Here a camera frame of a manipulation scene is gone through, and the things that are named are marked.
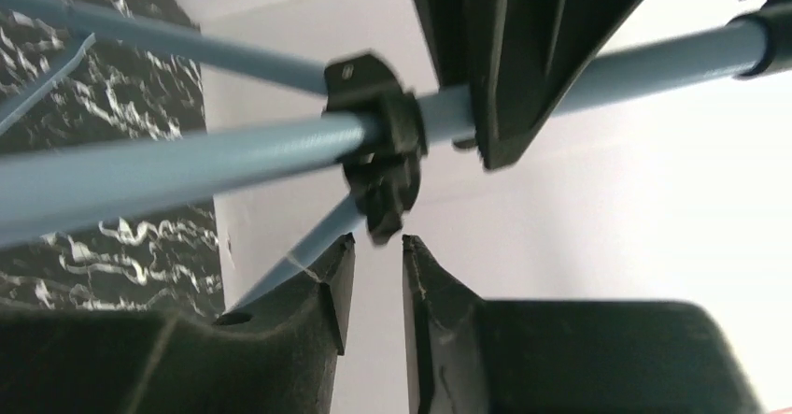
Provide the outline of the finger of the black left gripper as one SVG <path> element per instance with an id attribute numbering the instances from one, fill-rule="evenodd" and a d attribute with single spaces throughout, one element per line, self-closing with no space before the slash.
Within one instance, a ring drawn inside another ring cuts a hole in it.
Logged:
<path id="1" fill-rule="evenodd" d="M 643 0 L 413 0 L 441 87 L 466 85 L 489 171 L 515 164 Z"/>

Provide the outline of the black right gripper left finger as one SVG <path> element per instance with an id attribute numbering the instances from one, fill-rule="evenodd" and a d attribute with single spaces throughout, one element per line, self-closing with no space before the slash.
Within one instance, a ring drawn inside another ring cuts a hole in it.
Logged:
<path id="1" fill-rule="evenodd" d="M 352 235 L 215 321 L 178 311 L 1 315 L 5 413 L 327 413 L 345 352 Z"/>

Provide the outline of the light blue music stand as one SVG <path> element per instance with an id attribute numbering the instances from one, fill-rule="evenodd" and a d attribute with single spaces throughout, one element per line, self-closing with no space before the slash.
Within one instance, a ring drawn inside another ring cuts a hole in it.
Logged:
<path id="1" fill-rule="evenodd" d="M 1 162 L 5 246 L 341 165 L 349 194 L 296 246 L 295 263 L 303 265 L 360 221 L 378 245 L 399 232 L 403 215 L 417 200 L 420 162 L 431 144 L 469 140 L 477 149 L 466 85 L 416 95 L 370 51 L 323 64 L 79 1 L 1 0 L 1 5 L 65 26 L 74 37 L 50 71 L 2 105 L 3 124 L 41 100 L 98 40 L 191 59 L 326 100 L 321 114 L 310 120 L 6 157 Z M 786 71 L 791 0 L 766 0 L 717 29 L 616 53 L 601 50 L 549 117 L 710 79 Z"/>

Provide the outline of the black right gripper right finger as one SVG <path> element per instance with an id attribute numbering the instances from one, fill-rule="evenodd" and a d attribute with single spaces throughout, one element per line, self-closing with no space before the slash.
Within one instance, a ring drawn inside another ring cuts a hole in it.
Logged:
<path id="1" fill-rule="evenodd" d="M 403 238 L 413 413 L 760 413 L 719 326 L 676 301 L 493 300 Z"/>

